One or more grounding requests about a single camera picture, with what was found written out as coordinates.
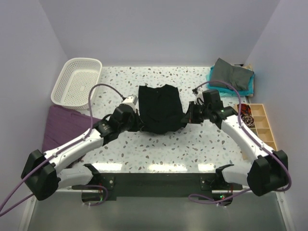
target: white wall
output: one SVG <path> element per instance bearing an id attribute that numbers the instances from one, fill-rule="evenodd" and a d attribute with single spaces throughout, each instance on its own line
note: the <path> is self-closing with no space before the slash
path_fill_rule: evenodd
<path id="1" fill-rule="evenodd" d="M 40 0 L 68 58 L 104 65 L 243 63 L 279 0 Z"/>
<path id="2" fill-rule="evenodd" d="M 1 203 L 20 181 L 29 153 L 42 146 L 50 93 L 66 60 L 37 0 L 0 1 Z M 8 205 L 29 194 L 23 187 Z M 17 230 L 24 207 L 1 217 L 0 230 Z"/>
<path id="3" fill-rule="evenodd" d="M 289 156 L 286 193 L 298 231 L 308 230 L 308 1 L 281 0 L 250 54 L 254 102 L 264 103 L 279 149 Z"/>

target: white plastic basket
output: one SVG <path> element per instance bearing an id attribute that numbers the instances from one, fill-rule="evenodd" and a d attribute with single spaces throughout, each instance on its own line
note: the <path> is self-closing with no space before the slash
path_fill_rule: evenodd
<path id="1" fill-rule="evenodd" d="M 88 95 L 90 89 L 98 83 L 102 66 L 97 59 L 74 58 L 67 61 L 52 90 L 52 102 L 74 110 L 88 109 Z M 97 88 L 92 92 L 91 104 L 96 92 Z"/>

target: terrazzo table surface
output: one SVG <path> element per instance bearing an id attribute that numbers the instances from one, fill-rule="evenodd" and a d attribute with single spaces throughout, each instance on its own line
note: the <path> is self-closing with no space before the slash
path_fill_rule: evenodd
<path id="1" fill-rule="evenodd" d="M 209 67 L 103 67 L 99 83 L 112 85 L 124 96 L 138 95 L 139 85 L 156 88 L 169 84 L 178 87 L 183 112 L 186 112 L 189 101 L 195 99 L 192 89 L 205 82 L 209 70 Z M 238 103 L 236 97 L 221 99 L 224 106 Z M 98 87 L 93 116 L 102 118 L 120 103 L 121 98 L 111 89 Z M 80 112 L 89 115 L 88 110 Z M 205 121 L 201 125 L 188 124 L 165 135 L 121 133 L 117 140 L 87 153 L 74 167 L 91 163 L 102 172 L 215 172 L 215 168 L 229 163 L 248 164 L 240 151 L 227 134 Z"/>

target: teal cloth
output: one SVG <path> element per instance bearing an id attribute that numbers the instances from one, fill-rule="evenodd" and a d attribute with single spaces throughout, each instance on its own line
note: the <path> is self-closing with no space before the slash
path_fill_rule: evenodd
<path id="1" fill-rule="evenodd" d="M 214 66 L 211 67 L 210 73 L 205 76 L 207 81 L 211 80 L 213 69 L 214 69 Z M 240 96 L 248 96 L 254 93 L 254 88 L 253 88 L 254 77 L 255 77 L 255 74 L 253 74 L 250 77 L 250 80 L 248 83 L 248 90 L 239 90 Z M 211 87 L 209 84 L 207 84 L 207 88 L 218 90 L 221 97 L 236 96 L 236 93 L 233 90 L 230 90 L 228 88 Z"/>

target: gray cloth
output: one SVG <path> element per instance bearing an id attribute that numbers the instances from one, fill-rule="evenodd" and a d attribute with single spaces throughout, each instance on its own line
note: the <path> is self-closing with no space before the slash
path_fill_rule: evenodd
<path id="1" fill-rule="evenodd" d="M 239 66 L 232 66 L 226 61 L 218 58 L 214 65 L 211 80 L 227 82 L 237 90 L 248 90 L 248 83 L 253 74 L 253 71 Z M 228 88 L 222 83 L 210 83 L 209 85 L 212 87 Z"/>

